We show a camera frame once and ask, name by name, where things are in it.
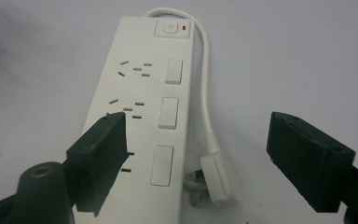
white cable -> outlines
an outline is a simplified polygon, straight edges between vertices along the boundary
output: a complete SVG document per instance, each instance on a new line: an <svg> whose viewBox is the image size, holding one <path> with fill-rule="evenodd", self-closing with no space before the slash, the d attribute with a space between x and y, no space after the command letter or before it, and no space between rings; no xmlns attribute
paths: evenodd
<svg viewBox="0 0 358 224"><path fill-rule="evenodd" d="M202 50L202 71L201 71L201 112L202 120L206 134L213 134L213 128L211 118L209 116L208 108L208 77L209 77L209 37L202 24L193 16L184 11L170 8L170 7L158 7L148 11L145 17L157 17L163 14L171 14L185 19L194 21L196 28L200 31L203 50Z"/></svg>

white switch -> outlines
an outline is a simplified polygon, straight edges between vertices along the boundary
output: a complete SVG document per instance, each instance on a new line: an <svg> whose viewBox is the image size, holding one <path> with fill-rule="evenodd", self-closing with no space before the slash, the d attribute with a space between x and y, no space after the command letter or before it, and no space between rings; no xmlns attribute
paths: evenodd
<svg viewBox="0 0 358 224"><path fill-rule="evenodd" d="M166 84L180 85L182 79L182 60L170 59L168 61Z"/></svg>
<svg viewBox="0 0 358 224"><path fill-rule="evenodd" d="M193 23L190 20L159 18L156 23L154 37L188 39L193 30L191 24Z"/></svg>
<svg viewBox="0 0 358 224"><path fill-rule="evenodd" d="M165 33L176 34L176 32L178 32L178 22L177 21L166 21L165 22Z"/></svg>
<svg viewBox="0 0 358 224"><path fill-rule="evenodd" d="M176 116L178 113L178 98L164 97L162 99L161 113L158 127L160 129L176 129Z"/></svg>
<svg viewBox="0 0 358 224"><path fill-rule="evenodd" d="M168 187L171 181L173 147L156 146L151 185Z"/></svg>

white plug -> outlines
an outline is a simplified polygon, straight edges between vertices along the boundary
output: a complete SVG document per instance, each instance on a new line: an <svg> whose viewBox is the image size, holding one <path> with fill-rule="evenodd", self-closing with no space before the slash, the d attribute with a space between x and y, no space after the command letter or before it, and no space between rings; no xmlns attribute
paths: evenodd
<svg viewBox="0 0 358 224"><path fill-rule="evenodd" d="M202 170L188 174L186 180L206 182L207 189L192 193L191 201L211 198L215 206L240 201L241 185L230 157L220 150L214 133L207 133L205 140L209 153L201 157Z"/></svg>

white background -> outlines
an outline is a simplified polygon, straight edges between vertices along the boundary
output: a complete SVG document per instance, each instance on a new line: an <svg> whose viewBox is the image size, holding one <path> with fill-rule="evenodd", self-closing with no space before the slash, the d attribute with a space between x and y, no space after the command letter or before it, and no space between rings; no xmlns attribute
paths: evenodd
<svg viewBox="0 0 358 224"><path fill-rule="evenodd" d="M342 223L345 205L313 212L266 144L270 113L285 112L356 150L358 167L358 0L0 1L0 199L29 167L65 160L120 17L161 6L194 15L209 32L213 126L244 192L231 206L195 207L184 185L182 223ZM195 46L187 173L206 152L198 34Z"/></svg>

power outlet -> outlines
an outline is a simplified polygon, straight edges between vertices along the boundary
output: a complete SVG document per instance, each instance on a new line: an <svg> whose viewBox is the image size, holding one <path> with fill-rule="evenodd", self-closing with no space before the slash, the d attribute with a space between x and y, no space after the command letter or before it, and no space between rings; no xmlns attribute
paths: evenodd
<svg viewBox="0 0 358 224"><path fill-rule="evenodd" d="M100 215L76 223L179 223L194 22L123 17L84 132L106 113L126 113L130 157Z"/></svg>

